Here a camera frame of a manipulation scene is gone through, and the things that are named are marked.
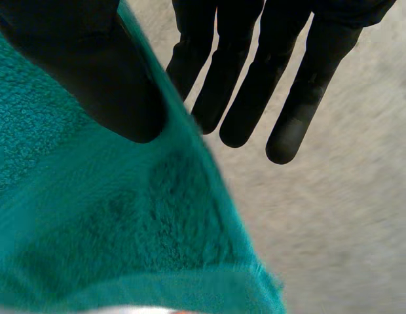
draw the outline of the teal towel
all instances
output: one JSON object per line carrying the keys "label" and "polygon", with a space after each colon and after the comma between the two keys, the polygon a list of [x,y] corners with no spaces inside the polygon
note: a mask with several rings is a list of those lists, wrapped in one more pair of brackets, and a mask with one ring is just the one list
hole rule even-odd
{"label": "teal towel", "polygon": [[285,313],[179,96],[119,14],[168,106],[146,145],[97,125],[0,35],[0,307]]}

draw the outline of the gloved hand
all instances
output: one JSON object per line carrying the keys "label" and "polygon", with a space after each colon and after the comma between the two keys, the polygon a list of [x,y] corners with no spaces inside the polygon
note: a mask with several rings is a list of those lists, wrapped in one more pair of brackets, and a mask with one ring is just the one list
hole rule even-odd
{"label": "gloved hand", "polygon": [[0,30],[102,126],[146,143],[166,112],[121,19],[120,0],[0,0]]}
{"label": "gloved hand", "polygon": [[[264,0],[173,0],[180,41],[167,72],[183,99],[212,48],[215,12],[219,45],[192,115],[203,134],[216,129],[248,56]],[[395,0],[267,0],[255,59],[220,128],[230,147],[251,136],[289,62],[311,12],[306,52],[266,145],[277,164],[294,159],[341,60],[362,28],[380,22]]]}

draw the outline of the floor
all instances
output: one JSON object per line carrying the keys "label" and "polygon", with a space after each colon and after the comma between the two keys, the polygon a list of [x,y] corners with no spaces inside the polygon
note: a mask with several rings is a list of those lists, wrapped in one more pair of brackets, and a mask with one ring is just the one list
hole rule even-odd
{"label": "floor", "polygon": [[[167,65],[179,38],[171,0],[130,2]],[[276,166],[265,156],[265,143],[307,30],[249,143],[225,147],[217,132],[206,140],[257,252],[286,284],[290,313],[406,314],[406,0],[364,30],[298,156]]]}

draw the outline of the fingertip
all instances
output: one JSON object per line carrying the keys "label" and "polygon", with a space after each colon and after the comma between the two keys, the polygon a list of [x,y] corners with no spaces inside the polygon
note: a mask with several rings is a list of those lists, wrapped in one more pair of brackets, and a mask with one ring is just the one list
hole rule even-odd
{"label": "fingertip", "polygon": [[294,147],[280,143],[279,141],[269,141],[266,145],[267,158],[278,165],[286,165],[290,163],[296,156],[297,149]]}
{"label": "fingertip", "polygon": [[233,130],[225,127],[225,123],[222,124],[221,129],[219,130],[219,137],[221,138],[222,143],[230,148],[243,147],[248,141],[247,137],[237,136],[237,134],[234,134]]}

